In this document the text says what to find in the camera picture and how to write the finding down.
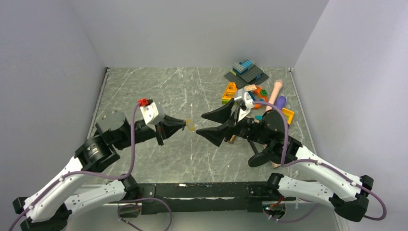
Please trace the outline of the yellow key tag with keyring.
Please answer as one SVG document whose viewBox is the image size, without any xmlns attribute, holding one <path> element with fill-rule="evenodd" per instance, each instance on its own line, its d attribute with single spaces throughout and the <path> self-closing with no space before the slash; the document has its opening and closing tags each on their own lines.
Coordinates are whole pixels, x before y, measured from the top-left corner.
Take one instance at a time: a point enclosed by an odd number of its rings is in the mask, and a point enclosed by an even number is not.
<svg viewBox="0 0 408 231">
<path fill-rule="evenodd" d="M 185 126 L 188 128 L 189 131 L 192 131 L 192 132 L 195 131 L 195 125 L 191 119 L 187 119 L 185 121 Z"/>
</svg>

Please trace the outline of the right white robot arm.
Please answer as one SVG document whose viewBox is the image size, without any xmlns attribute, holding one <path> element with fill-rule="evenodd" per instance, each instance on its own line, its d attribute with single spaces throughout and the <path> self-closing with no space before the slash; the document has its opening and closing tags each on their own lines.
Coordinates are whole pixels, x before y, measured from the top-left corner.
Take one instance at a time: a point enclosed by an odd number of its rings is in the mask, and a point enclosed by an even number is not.
<svg viewBox="0 0 408 231">
<path fill-rule="evenodd" d="M 283 113 L 266 111 L 256 122 L 251 117 L 233 111 L 234 101 L 202 114 L 202 118 L 217 122 L 217 127 L 202 128 L 196 132 L 212 144 L 220 146 L 232 136 L 265 145 L 264 150 L 249 159 L 249 166 L 257 167 L 273 162 L 283 167 L 293 167 L 312 177 L 312 181 L 295 180 L 280 173 L 272 173 L 266 182 L 266 196 L 271 200 L 297 197 L 326 205 L 349 221 L 365 218 L 373 179 L 367 175 L 356 176 L 333 166 L 318 157 L 300 141 L 288 134 L 288 124 Z"/>
</svg>

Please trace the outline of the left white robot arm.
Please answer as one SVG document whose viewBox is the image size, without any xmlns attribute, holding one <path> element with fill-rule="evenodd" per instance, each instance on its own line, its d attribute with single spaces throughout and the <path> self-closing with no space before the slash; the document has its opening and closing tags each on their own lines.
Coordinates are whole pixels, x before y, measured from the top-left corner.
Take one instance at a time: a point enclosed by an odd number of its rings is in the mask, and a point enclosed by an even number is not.
<svg viewBox="0 0 408 231">
<path fill-rule="evenodd" d="M 188 121 L 173 118 L 162 112 L 148 113 L 142 107 L 142 120 L 128 121 L 124 113 L 112 111 L 103 116 L 95 127 L 93 137 L 87 139 L 75 152 L 67 165 L 41 190 L 30 197 L 18 197 L 13 202 L 19 224 L 24 231 L 61 231 L 74 217 L 107 203 L 136 205 L 151 201 L 153 192 L 139 187 L 130 172 L 109 177 L 108 184 L 78 194 L 91 177 L 104 177 L 104 170 L 119 159 L 118 150 L 131 149 L 135 158 L 135 145 L 157 139 L 159 145 Z"/>
</svg>

